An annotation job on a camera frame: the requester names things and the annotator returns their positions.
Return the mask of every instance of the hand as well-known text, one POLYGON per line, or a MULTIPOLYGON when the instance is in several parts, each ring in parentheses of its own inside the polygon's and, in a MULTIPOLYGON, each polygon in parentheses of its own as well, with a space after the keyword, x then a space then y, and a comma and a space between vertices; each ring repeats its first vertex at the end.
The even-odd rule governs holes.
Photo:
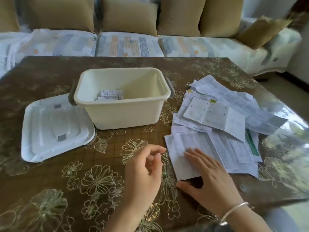
POLYGON ((145 145, 126 164, 122 202, 133 208, 133 212, 140 217, 146 213, 160 189, 163 167, 161 153, 165 150, 158 145, 145 145))
POLYGON ((222 165, 198 148, 184 153, 199 170, 203 187, 197 189, 187 182, 177 182, 176 187, 191 195, 197 202, 220 218, 232 207, 243 202, 232 178, 222 165))

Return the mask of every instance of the paper stack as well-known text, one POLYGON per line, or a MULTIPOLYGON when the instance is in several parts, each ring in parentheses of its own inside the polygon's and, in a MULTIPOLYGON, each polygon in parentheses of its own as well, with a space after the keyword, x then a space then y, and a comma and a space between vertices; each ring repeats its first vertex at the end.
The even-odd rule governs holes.
POLYGON ((211 75, 194 81, 165 136, 177 180, 200 176, 184 157, 188 148, 199 148, 232 174, 258 176, 259 133, 273 133, 286 119, 262 110, 250 94, 235 92, 211 75))
POLYGON ((105 101, 105 100, 120 100, 124 99, 123 90, 101 90, 98 94, 98 98, 95 101, 105 101))

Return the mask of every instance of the brown table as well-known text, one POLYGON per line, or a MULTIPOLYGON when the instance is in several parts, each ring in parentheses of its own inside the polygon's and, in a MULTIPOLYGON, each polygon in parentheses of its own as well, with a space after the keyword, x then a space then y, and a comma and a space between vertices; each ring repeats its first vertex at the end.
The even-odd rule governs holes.
MULTIPOLYGON (((123 157, 139 145, 165 146, 172 113, 194 79, 211 74, 229 89, 252 94, 262 108, 289 121, 271 136, 260 135, 261 178, 233 175, 244 200, 258 211, 309 198, 308 124, 228 58, 28 57, 0 81, 0 225, 18 231, 96 231, 122 194, 123 157), (153 125, 97 130, 95 140, 40 164, 21 160, 25 107, 70 91, 92 68, 155 67, 173 83, 176 95, 153 125), (103 179, 95 188, 95 180, 103 179)), ((175 188, 168 156, 162 188, 146 215, 143 231, 168 231, 207 222, 211 215, 175 188)))

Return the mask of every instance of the gray handle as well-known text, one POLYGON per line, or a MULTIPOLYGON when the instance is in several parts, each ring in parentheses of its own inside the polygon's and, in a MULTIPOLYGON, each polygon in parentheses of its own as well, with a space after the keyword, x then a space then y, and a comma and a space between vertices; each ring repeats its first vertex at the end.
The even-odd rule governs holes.
POLYGON ((77 87, 77 82, 73 81, 73 84, 72 84, 72 87, 71 87, 71 90, 68 96, 68 100, 72 106, 77 106, 76 102, 74 101, 74 94, 76 91, 76 87, 77 87))
POLYGON ((172 85, 172 83, 171 83, 171 81, 170 81, 169 78, 167 78, 167 77, 165 76, 165 80, 166 80, 166 83, 168 84, 168 87, 169 87, 170 90, 171 90, 171 96, 170 96, 170 98, 173 98, 174 95, 175 95, 175 89, 174 89, 174 87, 173 87, 173 85, 172 85))

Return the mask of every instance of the brown throw pillow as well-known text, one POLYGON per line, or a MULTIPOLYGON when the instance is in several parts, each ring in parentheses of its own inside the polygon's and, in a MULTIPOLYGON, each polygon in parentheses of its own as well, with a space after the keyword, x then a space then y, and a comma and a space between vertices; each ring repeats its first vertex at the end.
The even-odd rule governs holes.
POLYGON ((243 0, 206 0, 200 31, 204 37, 232 37, 238 31, 243 0))
POLYGON ((73 29, 94 32, 94 0, 20 0, 30 28, 73 29))
POLYGON ((103 31, 157 36, 157 4, 133 0, 102 0, 103 31))
POLYGON ((258 49, 269 42, 291 22, 292 20, 290 19, 271 19, 261 16, 250 27, 242 31, 236 37, 236 40, 252 49, 258 49))
POLYGON ((161 0, 158 34, 200 36, 198 23, 205 0, 161 0))
POLYGON ((19 32, 14 0, 0 0, 0 32, 19 32))

